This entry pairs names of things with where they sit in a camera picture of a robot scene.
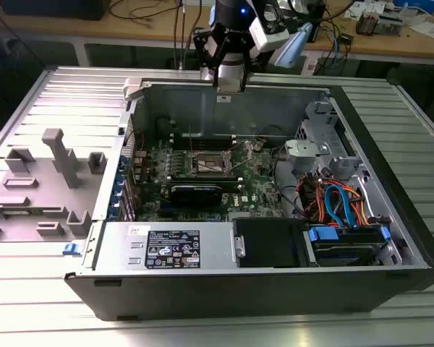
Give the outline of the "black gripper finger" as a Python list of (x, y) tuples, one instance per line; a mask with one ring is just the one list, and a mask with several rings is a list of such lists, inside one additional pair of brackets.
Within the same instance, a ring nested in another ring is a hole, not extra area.
[(243, 74), (240, 81), (240, 90), (245, 91), (247, 81), (252, 73), (252, 60), (250, 57), (250, 52), (255, 44), (250, 34), (244, 34), (240, 39), (240, 44), (243, 57)]
[(193, 42), (202, 78), (211, 78), (213, 86), (218, 87), (218, 69), (223, 61), (223, 43), (216, 41), (209, 30), (198, 30), (193, 36)]

